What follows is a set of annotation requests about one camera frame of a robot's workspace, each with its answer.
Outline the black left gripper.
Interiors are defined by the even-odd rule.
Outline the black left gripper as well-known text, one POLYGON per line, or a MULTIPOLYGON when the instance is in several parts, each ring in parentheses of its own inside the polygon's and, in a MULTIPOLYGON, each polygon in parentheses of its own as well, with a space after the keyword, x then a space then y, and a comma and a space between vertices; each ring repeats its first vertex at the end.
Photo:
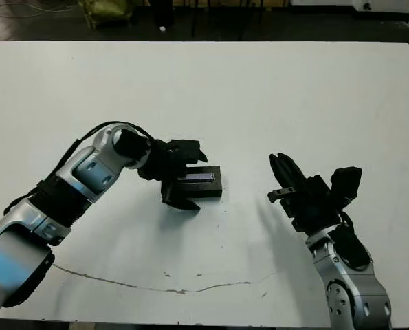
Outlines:
POLYGON ((201 210, 195 202, 173 191, 173 181, 186 174, 186 164, 208 162, 199 147, 190 149, 185 161, 185 143, 185 140, 154 140, 146 163, 137 172, 142 179, 161 182, 160 192, 164 204, 178 210, 201 210))

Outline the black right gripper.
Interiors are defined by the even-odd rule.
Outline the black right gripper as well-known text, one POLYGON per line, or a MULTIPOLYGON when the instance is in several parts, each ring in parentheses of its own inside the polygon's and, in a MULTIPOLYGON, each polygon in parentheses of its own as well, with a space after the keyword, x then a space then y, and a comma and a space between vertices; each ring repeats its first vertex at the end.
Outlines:
POLYGON ((269 163, 282 188, 269 192, 267 198, 271 203, 279 200, 296 232, 315 234, 340 222, 331 189, 321 176, 305 178, 295 161, 284 153, 270 154, 269 163))

